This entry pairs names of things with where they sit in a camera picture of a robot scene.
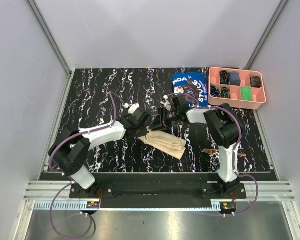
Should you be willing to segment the dark brown rolled cloth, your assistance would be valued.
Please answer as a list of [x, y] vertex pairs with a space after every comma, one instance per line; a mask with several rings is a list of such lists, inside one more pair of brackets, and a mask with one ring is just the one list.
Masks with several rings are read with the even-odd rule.
[[250, 86], [252, 88], [261, 88], [262, 87], [262, 81], [259, 76], [251, 76], [250, 77]]

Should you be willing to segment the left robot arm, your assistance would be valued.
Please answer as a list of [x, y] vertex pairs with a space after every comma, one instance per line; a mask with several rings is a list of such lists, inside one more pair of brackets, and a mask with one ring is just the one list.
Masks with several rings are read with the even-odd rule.
[[60, 171], [79, 184], [80, 192], [87, 198], [98, 193], [95, 177], [85, 166], [88, 152], [100, 145], [124, 138], [139, 138], [148, 133], [151, 115], [141, 108], [134, 113], [118, 117], [115, 121], [96, 128], [66, 129], [61, 138], [50, 148], [49, 166], [53, 164]]

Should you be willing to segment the black yellow patterned roll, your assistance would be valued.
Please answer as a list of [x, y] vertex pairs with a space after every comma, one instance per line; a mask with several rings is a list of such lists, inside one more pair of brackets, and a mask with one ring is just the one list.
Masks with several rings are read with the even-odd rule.
[[220, 88], [220, 97], [224, 98], [224, 99], [230, 99], [231, 98], [230, 89], [227, 87], [221, 87]]

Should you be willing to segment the blue-grey rolled cloth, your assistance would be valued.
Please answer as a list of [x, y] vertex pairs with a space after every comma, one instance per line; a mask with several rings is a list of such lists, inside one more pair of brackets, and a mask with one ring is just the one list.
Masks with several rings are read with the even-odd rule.
[[230, 72], [229, 83], [233, 86], [240, 86], [241, 85], [240, 74], [235, 71]]

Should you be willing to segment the black patterned roll top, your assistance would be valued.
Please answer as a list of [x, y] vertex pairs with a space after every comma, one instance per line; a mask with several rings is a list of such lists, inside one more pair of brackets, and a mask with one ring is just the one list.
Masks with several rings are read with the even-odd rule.
[[222, 70], [219, 72], [220, 84], [229, 85], [230, 84], [230, 72], [227, 70]]

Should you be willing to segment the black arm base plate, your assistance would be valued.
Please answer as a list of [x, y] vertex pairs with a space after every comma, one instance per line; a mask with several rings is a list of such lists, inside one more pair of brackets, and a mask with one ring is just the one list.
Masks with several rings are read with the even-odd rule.
[[211, 200], [245, 200], [242, 182], [226, 189], [217, 173], [95, 173], [88, 190], [78, 184], [70, 198], [101, 198], [103, 209], [195, 209], [211, 207]]

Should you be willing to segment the black patterned roll left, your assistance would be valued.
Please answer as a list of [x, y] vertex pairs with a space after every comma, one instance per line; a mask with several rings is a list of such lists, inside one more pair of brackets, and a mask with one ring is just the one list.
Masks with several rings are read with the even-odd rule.
[[215, 85], [211, 85], [210, 86], [210, 94], [214, 98], [219, 98], [220, 97], [220, 90]]

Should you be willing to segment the copper fork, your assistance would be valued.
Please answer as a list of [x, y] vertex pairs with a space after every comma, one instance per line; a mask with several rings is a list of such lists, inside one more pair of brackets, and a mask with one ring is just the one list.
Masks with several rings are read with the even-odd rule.
[[[216, 154], [219, 153], [219, 150], [205, 148], [201, 151], [201, 153], [205, 153], [205, 154], [208, 154], [208, 155], [216, 155]], [[238, 156], [239, 157], [246, 157], [247, 155], [245, 153], [238, 153]]]

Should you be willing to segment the pink divided organizer tray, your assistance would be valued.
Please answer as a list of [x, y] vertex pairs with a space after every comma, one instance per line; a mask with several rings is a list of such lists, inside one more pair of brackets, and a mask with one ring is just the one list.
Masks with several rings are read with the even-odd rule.
[[[222, 84], [220, 73], [228, 71], [229, 73], [238, 73], [240, 78], [240, 85]], [[260, 78], [260, 87], [251, 86], [251, 78]], [[208, 71], [208, 103], [210, 105], [219, 106], [224, 103], [229, 104], [233, 108], [257, 110], [261, 105], [266, 103], [267, 97], [265, 92], [265, 85], [263, 76], [258, 71], [242, 70], [234, 68], [211, 67]], [[219, 91], [222, 88], [229, 90], [229, 98], [216, 97], [211, 93], [211, 86], [215, 86]], [[242, 88], [249, 87], [252, 92], [252, 100], [247, 101], [242, 99]]]

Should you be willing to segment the green rolled cloth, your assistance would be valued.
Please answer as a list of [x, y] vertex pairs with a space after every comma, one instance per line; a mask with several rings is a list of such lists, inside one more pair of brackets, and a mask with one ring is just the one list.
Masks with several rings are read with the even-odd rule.
[[253, 101], [253, 92], [252, 92], [251, 87], [243, 86], [241, 88], [241, 99], [243, 101], [249, 101], [249, 102]]

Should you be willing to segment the black marble table mat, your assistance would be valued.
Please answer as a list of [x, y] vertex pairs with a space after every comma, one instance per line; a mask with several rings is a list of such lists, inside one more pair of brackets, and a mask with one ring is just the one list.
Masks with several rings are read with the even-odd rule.
[[[197, 72], [207, 76], [202, 68], [82, 68], [76, 69], [61, 112], [58, 132], [68, 127], [78, 129], [96, 127], [113, 119], [113, 111], [122, 113], [122, 102], [139, 103], [156, 115], [160, 100], [173, 92], [173, 76]], [[244, 124], [238, 158], [241, 173], [253, 175], [259, 181], [275, 181], [276, 173], [266, 154], [258, 122], [252, 110], [235, 109]], [[85, 160], [92, 173], [213, 173], [218, 171], [218, 155], [201, 153], [216, 149], [211, 134], [204, 124], [176, 122], [171, 132], [186, 140], [181, 159], [161, 152], [139, 139], [112, 141], [91, 150]]]

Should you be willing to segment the blue printed folded cloth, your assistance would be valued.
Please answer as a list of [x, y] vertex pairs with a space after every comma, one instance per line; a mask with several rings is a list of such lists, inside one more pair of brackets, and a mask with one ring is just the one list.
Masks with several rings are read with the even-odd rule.
[[184, 94], [190, 107], [208, 106], [208, 86], [205, 75], [197, 72], [177, 73], [172, 77], [172, 88], [176, 94]]

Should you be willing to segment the beige cloth napkin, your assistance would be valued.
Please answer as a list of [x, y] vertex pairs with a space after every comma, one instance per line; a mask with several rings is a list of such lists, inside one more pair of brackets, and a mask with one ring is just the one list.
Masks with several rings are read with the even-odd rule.
[[138, 138], [140, 141], [178, 160], [182, 158], [186, 151], [186, 140], [160, 130], [152, 131], [149, 127], [147, 130], [145, 136]]

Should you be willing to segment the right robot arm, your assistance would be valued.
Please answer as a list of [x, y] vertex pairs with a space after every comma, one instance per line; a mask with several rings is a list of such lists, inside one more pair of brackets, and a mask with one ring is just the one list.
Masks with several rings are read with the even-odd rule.
[[218, 182], [213, 184], [207, 194], [218, 194], [229, 198], [239, 188], [238, 149], [243, 135], [240, 120], [229, 104], [224, 103], [214, 108], [207, 106], [190, 107], [186, 96], [173, 93], [172, 106], [169, 106], [168, 96], [158, 110], [158, 114], [150, 125], [152, 131], [166, 131], [173, 122], [180, 121], [189, 124], [206, 124], [213, 141], [218, 145], [219, 171]]

